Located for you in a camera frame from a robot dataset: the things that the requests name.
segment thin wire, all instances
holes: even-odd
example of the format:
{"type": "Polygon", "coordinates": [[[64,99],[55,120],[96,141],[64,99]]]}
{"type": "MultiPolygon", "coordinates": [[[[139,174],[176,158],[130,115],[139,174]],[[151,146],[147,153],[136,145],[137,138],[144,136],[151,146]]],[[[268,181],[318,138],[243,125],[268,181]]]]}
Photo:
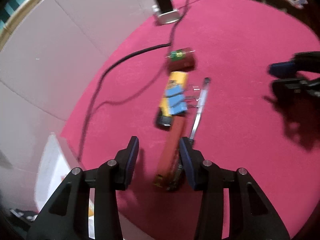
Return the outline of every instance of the thin wire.
{"type": "Polygon", "coordinates": [[[97,85],[97,87],[96,87],[96,89],[95,89],[95,91],[94,91],[94,93],[93,93],[93,95],[91,97],[90,104],[88,106],[88,109],[87,109],[87,112],[86,112],[86,115],[85,115],[85,118],[84,118],[84,124],[82,126],[82,132],[81,132],[81,137],[80,137],[80,142],[79,142],[79,153],[78,153],[78,157],[77,157],[78,162],[81,161],[82,156],[83,156],[85,137],[86,137],[86,134],[87,134],[87,131],[88,131],[88,127],[89,127],[90,117],[91,117],[91,114],[92,114],[92,109],[93,109],[94,103],[95,103],[95,101],[97,99],[97,96],[98,96],[98,94],[99,94],[99,92],[101,90],[101,87],[102,87],[102,84],[103,84],[103,81],[104,81],[106,75],[111,70],[113,70],[116,66],[121,64],[122,62],[126,61],[129,58],[135,57],[137,55],[140,55],[140,54],[143,54],[143,53],[155,50],[155,49],[166,48],[166,47],[168,47],[168,51],[170,52],[171,48],[172,48],[172,44],[173,44],[175,30],[176,30],[178,24],[181,22],[181,20],[185,17],[185,15],[188,12],[189,1],[190,0],[186,0],[186,3],[184,5],[184,10],[183,10],[183,13],[182,13],[181,17],[179,18],[178,21],[175,22],[175,24],[173,25],[173,27],[172,27],[172,29],[170,31],[169,43],[153,46],[153,47],[150,47],[150,48],[142,49],[142,50],[136,51],[134,53],[131,53],[131,54],[121,58],[120,60],[118,60],[116,63],[114,63],[112,66],[110,66],[109,68],[107,68],[103,72],[103,74],[101,75],[101,77],[99,79],[98,85],[97,85]]]}

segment silver screw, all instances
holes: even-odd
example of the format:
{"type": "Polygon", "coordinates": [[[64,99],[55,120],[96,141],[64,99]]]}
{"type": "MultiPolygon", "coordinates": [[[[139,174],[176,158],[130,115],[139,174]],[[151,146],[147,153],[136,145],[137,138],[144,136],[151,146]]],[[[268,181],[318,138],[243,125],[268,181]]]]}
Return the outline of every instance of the silver screw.
{"type": "Polygon", "coordinates": [[[115,166],[117,164],[117,161],[116,160],[110,160],[110,161],[107,162],[107,164],[109,166],[115,166]]]}
{"type": "Polygon", "coordinates": [[[209,167],[209,166],[211,166],[211,165],[212,165],[212,162],[211,162],[211,161],[209,161],[209,160],[204,160],[204,161],[202,162],[202,164],[203,164],[204,166],[209,167]]]}
{"type": "Polygon", "coordinates": [[[240,168],[239,173],[242,175],[246,175],[248,173],[248,171],[245,168],[240,168]]]}
{"type": "Polygon", "coordinates": [[[81,171],[80,168],[74,168],[74,169],[72,169],[71,172],[72,172],[72,174],[77,175],[80,171],[81,171]]]}

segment red battery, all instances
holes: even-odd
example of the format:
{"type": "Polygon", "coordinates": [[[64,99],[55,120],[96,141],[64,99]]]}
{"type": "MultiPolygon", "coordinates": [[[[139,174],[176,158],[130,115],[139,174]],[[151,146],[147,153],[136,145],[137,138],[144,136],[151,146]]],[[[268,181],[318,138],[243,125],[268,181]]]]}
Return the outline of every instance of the red battery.
{"type": "Polygon", "coordinates": [[[170,72],[178,70],[192,70],[195,68],[194,50],[184,48],[172,51],[168,58],[168,69],[170,72]]]}

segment pink tablecloth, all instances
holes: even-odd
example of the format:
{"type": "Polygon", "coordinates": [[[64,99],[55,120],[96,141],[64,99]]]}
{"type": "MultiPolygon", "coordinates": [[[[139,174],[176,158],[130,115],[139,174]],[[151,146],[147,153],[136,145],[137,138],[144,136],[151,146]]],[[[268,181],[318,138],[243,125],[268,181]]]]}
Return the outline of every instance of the pink tablecloth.
{"type": "MultiPolygon", "coordinates": [[[[182,6],[184,0],[176,4],[182,6]]],[[[75,152],[101,72],[131,52],[167,43],[171,27],[147,19],[103,65],[62,133],[75,152]]],[[[196,51],[197,60],[189,84],[201,85],[204,77],[212,78],[194,148],[222,168],[247,168],[294,236],[320,198],[319,118],[309,106],[303,108],[303,116],[299,109],[292,110],[291,119],[274,107],[269,87],[273,78],[266,69],[295,52],[320,50],[318,39],[293,17],[254,1],[192,0],[174,42],[175,49],[185,47],[196,51]]],[[[179,192],[162,193],[152,185],[167,135],[154,127],[168,80],[167,72],[161,71],[166,52],[159,49],[132,58],[106,77],[89,126],[83,165],[97,168],[125,148],[130,136],[138,136],[141,150],[132,184],[117,193],[119,211],[156,240],[187,240],[194,237],[201,192],[185,185],[179,192]]],[[[191,111],[185,135],[193,118],[191,111]]],[[[227,221],[226,214],[224,236],[227,221]]]]}

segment silver metal rod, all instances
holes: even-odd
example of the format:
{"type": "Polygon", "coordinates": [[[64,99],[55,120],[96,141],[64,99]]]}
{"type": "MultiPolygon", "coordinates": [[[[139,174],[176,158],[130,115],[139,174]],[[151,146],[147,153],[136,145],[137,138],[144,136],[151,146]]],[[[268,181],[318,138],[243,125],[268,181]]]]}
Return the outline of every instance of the silver metal rod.
{"type": "Polygon", "coordinates": [[[190,134],[190,137],[189,137],[190,140],[194,139],[195,133],[196,133],[196,131],[198,129],[200,118],[201,118],[201,114],[203,112],[204,104],[205,104],[205,101],[206,101],[207,95],[208,95],[209,83],[210,83],[210,78],[205,78],[204,79],[204,83],[203,83],[203,88],[202,88],[202,90],[200,92],[200,96],[199,96],[199,101],[198,101],[198,105],[197,105],[198,109],[197,109],[195,121],[193,123],[192,131],[191,131],[191,134],[190,134]]]}

